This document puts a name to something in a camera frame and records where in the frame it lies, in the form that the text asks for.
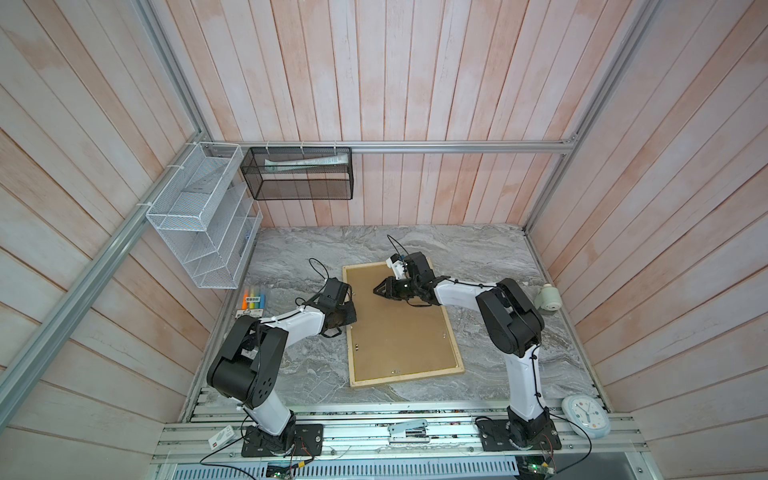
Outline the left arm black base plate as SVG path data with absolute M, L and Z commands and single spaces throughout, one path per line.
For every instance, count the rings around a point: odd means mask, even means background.
M 241 456 L 244 458 L 319 456 L 322 452 L 322 424 L 288 425 L 280 435 L 270 435 L 256 426 L 245 431 Z

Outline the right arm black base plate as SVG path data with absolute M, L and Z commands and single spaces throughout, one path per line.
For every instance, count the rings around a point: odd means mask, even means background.
M 474 419 L 485 452 L 513 450 L 555 451 L 562 443 L 547 410 L 532 420 L 524 420 L 511 409 L 505 419 L 478 416 Z

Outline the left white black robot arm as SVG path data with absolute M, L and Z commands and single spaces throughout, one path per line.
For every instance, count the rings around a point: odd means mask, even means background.
M 294 417 L 274 392 L 284 352 L 308 337 L 332 338 L 355 323 L 352 293 L 349 284 L 333 277 L 290 312 L 240 316 L 208 369 L 208 386 L 241 402 L 261 432 L 282 435 Z

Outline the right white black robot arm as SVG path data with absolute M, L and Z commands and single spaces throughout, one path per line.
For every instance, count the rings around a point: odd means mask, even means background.
M 438 276 L 421 252 L 394 254 L 386 265 L 393 274 L 374 288 L 376 295 L 405 302 L 418 298 L 426 306 L 461 307 L 481 315 L 492 344 L 503 354 L 508 375 L 507 420 L 500 426 L 512 446 L 533 447 L 552 426 L 535 353 L 545 323 L 519 284 L 509 278 L 483 284 Z

